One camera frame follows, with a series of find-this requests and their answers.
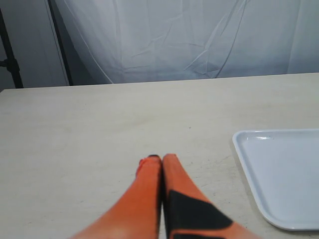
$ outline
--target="metal stand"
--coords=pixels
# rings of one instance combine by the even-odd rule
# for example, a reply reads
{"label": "metal stand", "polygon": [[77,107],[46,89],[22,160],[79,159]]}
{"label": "metal stand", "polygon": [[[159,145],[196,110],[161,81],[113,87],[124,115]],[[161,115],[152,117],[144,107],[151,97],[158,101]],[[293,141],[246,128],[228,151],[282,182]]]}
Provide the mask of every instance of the metal stand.
{"label": "metal stand", "polygon": [[5,54],[7,57],[7,59],[0,61],[0,67],[6,67],[6,69],[11,73],[13,81],[14,81],[14,85],[17,89],[23,88],[22,79],[20,76],[20,68],[13,54],[9,36],[6,31],[4,19],[2,16],[1,8],[0,8],[0,35],[1,35],[3,47],[5,50]]}

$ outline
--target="white cloth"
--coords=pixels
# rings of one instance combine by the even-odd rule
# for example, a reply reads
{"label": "white cloth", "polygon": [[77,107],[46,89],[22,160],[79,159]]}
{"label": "white cloth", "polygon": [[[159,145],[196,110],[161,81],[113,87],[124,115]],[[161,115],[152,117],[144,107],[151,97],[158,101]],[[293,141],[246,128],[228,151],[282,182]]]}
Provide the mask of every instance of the white cloth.
{"label": "white cloth", "polygon": [[100,83],[319,72],[318,0],[56,0]]}

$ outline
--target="orange and black object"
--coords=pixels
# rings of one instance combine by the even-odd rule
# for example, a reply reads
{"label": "orange and black object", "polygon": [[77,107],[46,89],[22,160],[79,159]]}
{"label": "orange and black object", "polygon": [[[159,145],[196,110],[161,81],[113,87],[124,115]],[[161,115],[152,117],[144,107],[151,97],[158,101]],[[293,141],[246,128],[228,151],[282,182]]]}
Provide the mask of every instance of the orange and black object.
{"label": "orange and black object", "polygon": [[140,161],[136,179],[100,219],[72,239],[157,239],[163,202],[167,239],[259,239],[220,212],[175,154]]}

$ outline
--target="white plastic tray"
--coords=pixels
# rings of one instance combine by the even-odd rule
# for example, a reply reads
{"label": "white plastic tray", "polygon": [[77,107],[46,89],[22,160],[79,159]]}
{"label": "white plastic tray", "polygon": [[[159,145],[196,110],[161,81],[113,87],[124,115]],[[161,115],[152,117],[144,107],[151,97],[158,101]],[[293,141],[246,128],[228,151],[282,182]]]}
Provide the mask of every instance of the white plastic tray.
{"label": "white plastic tray", "polygon": [[241,131],[233,142],[265,219],[319,230],[319,129]]}

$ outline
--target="table surface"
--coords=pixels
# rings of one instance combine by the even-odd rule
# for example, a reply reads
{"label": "table surface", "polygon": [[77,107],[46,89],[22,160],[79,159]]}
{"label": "table surface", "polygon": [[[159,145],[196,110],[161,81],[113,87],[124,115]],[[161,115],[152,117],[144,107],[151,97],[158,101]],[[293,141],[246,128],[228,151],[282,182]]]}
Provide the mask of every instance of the table surface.
{"label": "table surface", "polygon": [[[231,142],[245,129],[318,128],[319,74],[5,90],[0,238],[66,238],[110,208],[141,158],[177,153],[225,214],[264,238],[319,238],[266,222]],[[165,238],[163,223],[160,238]]]}

